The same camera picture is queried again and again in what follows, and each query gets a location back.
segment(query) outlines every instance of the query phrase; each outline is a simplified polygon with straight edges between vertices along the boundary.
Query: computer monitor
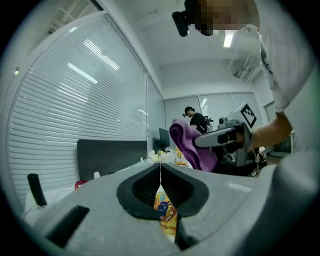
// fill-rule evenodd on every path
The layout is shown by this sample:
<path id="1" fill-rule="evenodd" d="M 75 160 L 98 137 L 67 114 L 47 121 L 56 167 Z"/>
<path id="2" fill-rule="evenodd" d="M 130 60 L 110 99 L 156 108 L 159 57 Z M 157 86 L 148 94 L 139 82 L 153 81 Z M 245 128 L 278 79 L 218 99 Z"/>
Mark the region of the computer monitor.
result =
<path id="1" fill-rule="evenodd" d="M 160 132 L 160 146 L 162 149 L 165 149 L 167 147 L 170 147 L 170 138 L 169 138 L 169 132 L 165 129 L 159 128 Z"/>

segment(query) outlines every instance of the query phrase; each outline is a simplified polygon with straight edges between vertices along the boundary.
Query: black hair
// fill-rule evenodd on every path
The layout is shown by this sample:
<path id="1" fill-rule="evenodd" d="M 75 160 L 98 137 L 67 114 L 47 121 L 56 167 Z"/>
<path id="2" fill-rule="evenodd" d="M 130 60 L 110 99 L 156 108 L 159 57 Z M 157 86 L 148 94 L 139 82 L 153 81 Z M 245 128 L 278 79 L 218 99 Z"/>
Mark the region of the black hair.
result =
<path id="1" fill-rule="evenodd" d="M 195 109 L 194 109 L 192 106 L 187 106 L 187 107 L 184 109 L 184 113 L 187 114 L 187 112 L 188 112 L 189 110 L 195 112 Z"/>

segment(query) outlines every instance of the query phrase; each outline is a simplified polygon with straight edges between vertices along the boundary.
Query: purple cloth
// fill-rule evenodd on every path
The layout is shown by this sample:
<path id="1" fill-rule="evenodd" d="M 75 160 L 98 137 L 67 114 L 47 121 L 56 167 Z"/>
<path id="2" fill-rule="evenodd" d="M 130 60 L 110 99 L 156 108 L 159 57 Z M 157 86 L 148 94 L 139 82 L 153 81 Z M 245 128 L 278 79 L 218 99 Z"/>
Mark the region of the purple cloth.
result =
<path id="1" fill-rule="evenodd" d="M 212 172 L 218 163 L 217 155 L 210 147 L 195 147 L 193 141 L 202 134 L 184 120 L 172 123 L 170 136 L 176 146 L 181 150 L 185 159 L 193 169 Z"/>

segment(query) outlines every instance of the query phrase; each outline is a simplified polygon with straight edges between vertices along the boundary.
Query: person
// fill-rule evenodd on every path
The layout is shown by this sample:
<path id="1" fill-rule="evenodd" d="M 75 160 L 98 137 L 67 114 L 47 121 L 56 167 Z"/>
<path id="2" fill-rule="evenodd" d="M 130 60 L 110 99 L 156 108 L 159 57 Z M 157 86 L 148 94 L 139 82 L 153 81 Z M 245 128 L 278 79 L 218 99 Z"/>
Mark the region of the person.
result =
<path id="1" fill-rule="evenodd" d="M 196 128 L 202 134 L 207 132 L 206 118 L 202 114 L 197 113 L 191 106 L 187 106 L 184 109 L 184 113 L 191 118 L 190 125 L 192 127 Z"/>
<path id="2" fill-rule="evenodd" d="M 261 68 L 272 91 L 276 118 L 252 132 L 248 150 L 274 146 L 287 139 L 292 126 L 284 110 L 302 89 L 317 64 L 299 26 L 275 0 L 195 0 L 195 28 L 206 36 L 213 30 L 257 27 Z M 243 142 L 242 134 L 237 141 Z"/>

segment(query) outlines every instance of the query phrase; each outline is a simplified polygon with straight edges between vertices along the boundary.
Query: white shirt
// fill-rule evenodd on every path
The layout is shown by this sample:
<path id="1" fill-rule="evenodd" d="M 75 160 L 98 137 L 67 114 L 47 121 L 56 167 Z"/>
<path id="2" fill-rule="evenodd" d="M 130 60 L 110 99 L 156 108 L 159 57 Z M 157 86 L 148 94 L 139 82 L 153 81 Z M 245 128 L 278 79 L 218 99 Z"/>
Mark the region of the white shirt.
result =
<path id="1" fill-rule="evenodd" d="M 283 112 L 299 93 L 316 64 L 308 40 L 291 15 L 274 0 L 254 0 L 260 17 L 259 37 L 269 70 L 275 111 Z"/>

